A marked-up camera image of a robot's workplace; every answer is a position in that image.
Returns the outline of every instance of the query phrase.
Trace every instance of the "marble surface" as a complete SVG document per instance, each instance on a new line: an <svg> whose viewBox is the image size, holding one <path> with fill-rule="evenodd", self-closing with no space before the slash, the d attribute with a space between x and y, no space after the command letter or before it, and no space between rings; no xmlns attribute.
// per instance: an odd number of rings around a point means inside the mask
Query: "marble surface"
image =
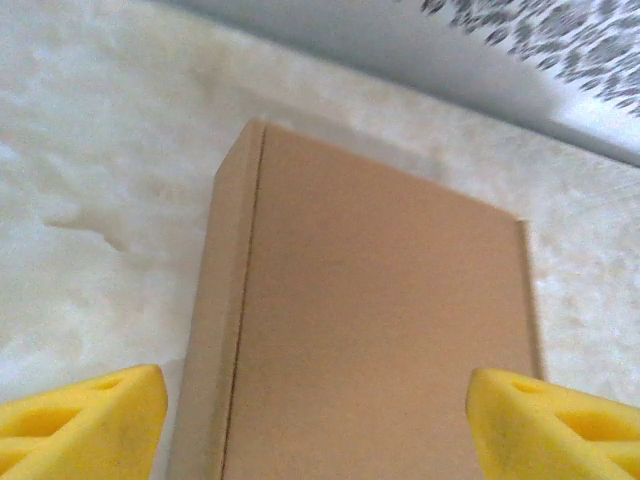
<svg viewBox="0 0 640 480"><path fill-rule="evenodd" d="M260 116L527 219L548 378L640 406L640 170L165 7L3 6L0 401L159 363L163 478L213 174Z"/></svg>

